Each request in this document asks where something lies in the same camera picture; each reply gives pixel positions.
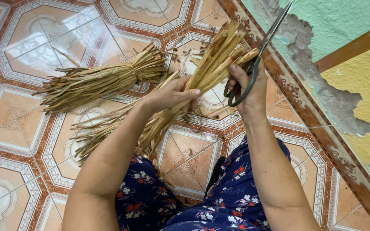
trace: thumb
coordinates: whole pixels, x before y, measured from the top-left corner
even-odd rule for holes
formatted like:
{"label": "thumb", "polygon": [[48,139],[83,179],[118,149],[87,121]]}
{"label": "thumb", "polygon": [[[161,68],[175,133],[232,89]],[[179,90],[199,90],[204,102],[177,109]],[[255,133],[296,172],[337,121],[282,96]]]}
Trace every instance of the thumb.
{"label": "thumb", "polygon": [[246,72],[238,65],[231,64],[229,66],[229,72],[232,77],[238,81],[242,89],[245,89],[250,81],[250,78],[246,75]]}
{"label": "thumb", "polygon": [[197,99],[202,95],[201,90],[199,89],[189,89],[185,92],[175,92],[173,97],[180,101],[192,100]]}

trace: blue floral fabric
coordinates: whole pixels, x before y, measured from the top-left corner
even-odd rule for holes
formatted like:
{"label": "blue floral fabric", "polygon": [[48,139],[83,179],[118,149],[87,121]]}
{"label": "blue floral fabric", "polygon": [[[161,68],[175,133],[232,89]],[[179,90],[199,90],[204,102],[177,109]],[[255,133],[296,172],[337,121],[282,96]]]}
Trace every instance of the blue floral fabric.
{"label": "blue floral fabric", "polygon": [[[288,148],[277,139],[290,161]],[[226,158],[204,202],[184,208],[158,179],[152,163],[133,156],[115,200],[120,230],[270,230],[255,181],[246,137]]]}

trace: hand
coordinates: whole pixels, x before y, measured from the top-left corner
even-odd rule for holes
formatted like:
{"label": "hand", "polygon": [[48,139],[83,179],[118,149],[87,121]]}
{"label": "hand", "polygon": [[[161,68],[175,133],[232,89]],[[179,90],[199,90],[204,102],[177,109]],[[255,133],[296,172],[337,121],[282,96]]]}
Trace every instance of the hand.
{"label": "hand", "polygon": [[[236,82],[238,81],[241,86],[241,93],[237,94],[240,96],[251,81],[251,77],[246,75],[246,72],[238,65],[232,64],[229,67],[231,76],[229,77],[228,89],[234,89]],[[254,119],[257,117],[263,118],[265,116],[266,106],[266,84],[268,77],[265,73],[265,67],[263,60],[260,61],[258,66],[258,76],[252,90],[249,92],[247,97],[238,105],[236,109],[241,115],[244,122],[247,120]]]}
{"label": "hand", "polygon": [[191,76],[186,76],[178,79],[174,79],[167,83],[164,87],[152,91],[143,101],[151,107],[152,113],[160,112],[167,108],[172,108],[182,103],[183,101],[189,101],[189,107],[193,110],[198,109],[199,101],[198,98],[202,96],[200,89],[189,89],[185,92],[183,88]]}

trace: black scissors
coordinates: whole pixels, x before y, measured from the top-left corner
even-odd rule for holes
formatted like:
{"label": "black scissors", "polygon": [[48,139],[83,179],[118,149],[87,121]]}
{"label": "black scissors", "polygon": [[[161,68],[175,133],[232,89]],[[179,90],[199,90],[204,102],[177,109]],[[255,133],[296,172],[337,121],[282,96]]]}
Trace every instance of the black scissors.
{"label": "black scissors", "polygon": [[268,33],[265,35],[264,39],[261,42],[260,46],[260,53],[258,56],[253,58],[252,60],[248,61],[242,66],[242,69],[246,71],[246,74],[252,75],[251,81],[249,82],[248,86],[246,87],[243,94],[235,99],[235,103],[232,103],[234,100],[234,97],[236,94],[240,92],[240,84],[236,82],[236,85],[234,86],[234,89],[228,92],[228,83],[225,86],[224,89],[224,97],[229,98],[228,99],[228,106],[235,107],[236,105],[240,104],[246,96],[249,94],[249,92],[252,90],[252,87],[255,84],[255,81],[257,80],[258,76],[258,65],[261,61],[261,55],[262,52],[266,49],[266,47],[269,45],[270,41],[273,39],[273,36],[275,36],[276,31],[278,30],[279,26],[281,25],[282,21],[286,18],[288,15],[288,12],[292,6],[292,2],[288,3],[288,5],[285,7],[284,11],[278,16],[278,18],[275,20],[275,22],[272,24],[272,27],[269,29]]}

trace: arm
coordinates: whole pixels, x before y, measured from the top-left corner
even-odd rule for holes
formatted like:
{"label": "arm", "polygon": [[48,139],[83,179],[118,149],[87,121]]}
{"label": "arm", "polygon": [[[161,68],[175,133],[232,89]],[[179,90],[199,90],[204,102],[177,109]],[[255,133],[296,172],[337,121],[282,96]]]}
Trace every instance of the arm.
{"label": "arm", "polygon": [[115,196],[148,119],[182,101],[195,100],[200,90],[180,92],[189,78],[173,80],[141,99],[84,163],[65,207],[63,229],[118,230]]}
{"label": "arm", "polygon": [[[243,92],[250,81],[244,70],[233,65],[229,89],[236,81]],[[320,230],[301,182],[279,147],[266,118],[267,76],[261,62],[254,87],[237,106],[246,127],[246,136],[255,185],[272,230]]]}

